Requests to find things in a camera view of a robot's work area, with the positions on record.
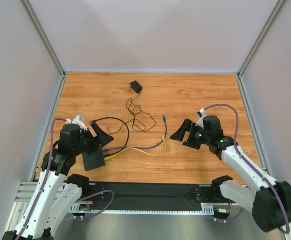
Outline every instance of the black power adapter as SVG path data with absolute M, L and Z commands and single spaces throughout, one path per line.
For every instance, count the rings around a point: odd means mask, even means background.
M 130 83 L 130 88 L 132 88 L 137 94 L 142 92 L 142 86 L 137 81 L 133 81 Z

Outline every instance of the white wall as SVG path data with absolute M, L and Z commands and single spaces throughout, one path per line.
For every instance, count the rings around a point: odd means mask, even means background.
M 243 81 L 270 171 L 291 184 L 291 0 L 265 38 Z
M 66 71 L 237 72 L 278 0 L 30 0 Z
M 0 239 L 61 80 L 21 2 L 0 0 Z

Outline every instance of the wooden tabletop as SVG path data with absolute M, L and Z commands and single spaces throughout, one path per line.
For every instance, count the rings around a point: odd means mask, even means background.
M 141 182 L 141 183 L 189 183 L 210 184 L 212 180 L 229 175 L 240 184 L 245 182 L 224 162 L 213 155 L 207 146 L 195 150 L 171 140 L 185 119 L 196 122 L 197 112 L 212 104 L 224 103 L 235 107 L 239 113 L 238 143 L 247 155 L 260 166 L 252 138 L 244 104 L 235 75 L 230 74 L 174 74 L 174 73 L 69 73 L 64 85 L 56 118 L 73 119 L 82 114 L 85 125 L 106 117 L 115 117 L 127 122 L 133 116 L 126 109 L 126 102 L 137 94 L 130 83 L 138 81 L 143 86 L 141 95 L 134 101 L 144 112 L 153 116 L 156 126 L 148 132 L 136 132 L 130 127 L 128 146 L 151 147 L 161 141 L 165 132 L 162 116 L 165 115 L 168 127 L 167 151 L 160 157 L 152 157 L 135 150 L 126 150 L 119 156 L 106 161 L 106 166 L 86 172 L 82 156 L 77 157 L 71 174 L 89 177 L 90 181 Z M 221 121 L 226 136 L 234 136 L 236 117 L 226 107 L 212 108 L 208 115 L 216 115 Z M 149 116 L 138 115 L 148 128 L 153 121 Z M 97 123 L 106 133 L 114 133 L 122 125 L 116 120 L 103 120 Z M 64 123 L 56 122 L 54 139 L 59 139 Z M 112 135 L 114 141 L 106 148 L 123 146 L 127 140 L 127 129 Z M 45 153 L 49 152 L 50 138 Z M 148 150 L 159 154 L 163 144 Z

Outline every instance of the yellow cable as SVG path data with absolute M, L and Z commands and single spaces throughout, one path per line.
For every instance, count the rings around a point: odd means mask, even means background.
M 148 153 L 148 152 L 146 152 L 146 151 L 142 151 L 142 150 L 137 149 L 137 148 L 134 148 L 134 147 L 127 147 L 127 148 L 123 149 L 121 152 L 119 152 L 119 153 L 117 153 L 117 154 L 115 154 L 115 155 L 112 155 L 112 156 L 108 156 L 108 157 L 106 157 L 104 160 L 110 160 L 110 159 L 113 159 L 113 158 L 115 158 L 116 156 L 122 154 L 125 150 L 128 150 L 128 149 L 133 149 L 133 150 L 136 150 L 136 151 L 141 152 L 141 153 L 143 153 L 143 154 L 147 154 L 147 155 L 152 156 L 152 157 L 160 157 L 160 156 L 162 156 L 162 155 L 166 152 L 166 150 L 167 150 L 166 138 L 165 138 L 164 135 L 161 135 L 161 137 L 162 137 L 163 144 L 164 144 L 164 150 L 163 150 L 163 152 L 160 153 L 160 154 L 155 155 L 155 154 L 151 154 L 151 153 Z

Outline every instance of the gray floor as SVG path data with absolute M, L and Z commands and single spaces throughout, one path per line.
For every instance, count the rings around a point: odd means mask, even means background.
M 65 220 L 55 240 L 284 240 L 278 230 L 263 233 L 245 212 L 221 224 L 207 216 L 101 214 Z

